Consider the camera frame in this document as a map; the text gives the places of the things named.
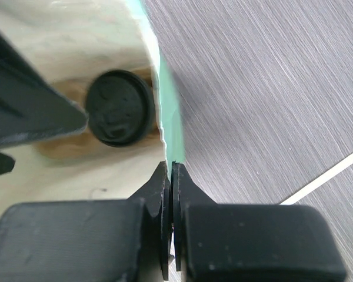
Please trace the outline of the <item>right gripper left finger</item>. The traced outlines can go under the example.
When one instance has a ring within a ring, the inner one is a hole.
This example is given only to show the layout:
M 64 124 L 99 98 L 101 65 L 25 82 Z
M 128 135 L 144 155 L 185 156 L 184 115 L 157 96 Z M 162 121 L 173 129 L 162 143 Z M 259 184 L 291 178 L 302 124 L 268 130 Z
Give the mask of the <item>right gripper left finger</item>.
M 166 164 L 126 200 L 18 203 L 0 217 L 0 281 L 166 281 Z

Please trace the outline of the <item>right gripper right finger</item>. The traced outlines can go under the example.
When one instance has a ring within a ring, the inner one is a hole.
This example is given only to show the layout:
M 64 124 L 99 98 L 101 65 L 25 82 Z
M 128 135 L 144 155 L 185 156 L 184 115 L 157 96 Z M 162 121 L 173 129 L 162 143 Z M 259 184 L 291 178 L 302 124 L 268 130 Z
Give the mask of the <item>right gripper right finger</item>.
M 182 281 L 345 281 L 322 214 L 310 206 L 219 204 L 172 165 L 176 269 Z

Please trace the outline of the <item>brown cardboard cup carrier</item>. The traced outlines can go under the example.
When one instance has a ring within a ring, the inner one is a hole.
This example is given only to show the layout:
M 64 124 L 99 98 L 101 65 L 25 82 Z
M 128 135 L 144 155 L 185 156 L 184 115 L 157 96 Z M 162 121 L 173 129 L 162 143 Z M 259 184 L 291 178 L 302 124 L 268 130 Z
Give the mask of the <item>brown cardboard cup carrier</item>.
M 148 83 L 152 85 L 152 90 L 154 93 L 154 102 L 155 102 L 156 89 L 154 88 L 154 83 L 152 81 L 151 70 L 136 69 L 136 70 L 131 70 L 130 72 L 133 72 L 139 75 L 140 77 L 144 78 Z M 58 92 L 60 92 L 61 94 L 66 96 L 69 100 L 75 102 L 78 106 L 80 106 L 85 110 L 86 94 L 88 92 L 90 85 L 95 79 L 67 79 L 65 81 L 55 82 L 52 84 L 52 86 Z M 156 122 L 156 127 L 144 139 L 142 139 L 139 142 L 142 142 L 146 139 L 150 139 L 154 136 L 159 136 L 157 122 Z M 35 144 L 35 147 L 39 153 L 51 159 L 69 159 L 74 157 L 90 155 L 100 151 L 100 149 L 104 146 L 111 147 L 101 143 L 92 134 L 88 125 L 82 133 L 76 136 L 62 137 L 51 141 L 38 142 Z

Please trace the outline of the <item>green paper gift bag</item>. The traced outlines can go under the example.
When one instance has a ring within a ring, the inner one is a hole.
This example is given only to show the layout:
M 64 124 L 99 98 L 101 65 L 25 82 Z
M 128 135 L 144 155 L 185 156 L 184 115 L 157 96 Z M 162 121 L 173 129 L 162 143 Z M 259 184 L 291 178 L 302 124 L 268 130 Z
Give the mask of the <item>green paper gift bag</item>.
M 179 93 L 141 1 L 0 1 L 0 33 L 51 85 L 111 70 L 150 69 L 159 136 L 135 145 L 51 159 L 35 145 L 6 150 L 0 216 L 21 202 L 126 199 L 161 161 L 185 159 Z

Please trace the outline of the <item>black plastic cup lid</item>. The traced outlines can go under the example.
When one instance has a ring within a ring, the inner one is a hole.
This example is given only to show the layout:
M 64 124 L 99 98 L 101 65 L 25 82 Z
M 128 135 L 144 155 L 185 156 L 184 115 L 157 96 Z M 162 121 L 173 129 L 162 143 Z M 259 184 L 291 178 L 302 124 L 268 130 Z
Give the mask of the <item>black plastic cup lid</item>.
M 133 145 L 156 127 L 152 85 L 127 70 L 97 77 L 86 94 L 85 110 L 92 134 L 111 147 Z

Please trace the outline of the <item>white wrapped straw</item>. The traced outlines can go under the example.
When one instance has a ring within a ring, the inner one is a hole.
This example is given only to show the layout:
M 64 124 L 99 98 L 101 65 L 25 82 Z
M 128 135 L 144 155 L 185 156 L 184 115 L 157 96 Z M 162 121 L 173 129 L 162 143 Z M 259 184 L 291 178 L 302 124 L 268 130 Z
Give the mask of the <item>white wrapped straw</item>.
M 323 174 L 318 176 L 313 181 L 306 184 L 304 187 L 300 188 L 297 192 L 289 196 L 284 201 L 280 202 L 280 205 L 292 205 L 315 191 L 317 188 L 321 187 L 323 184 L 343 172 L 345 169 L 353 165 L 353 152 L 342 159 L 340 162 L 335 164 L 333 167 L 325 171 Z

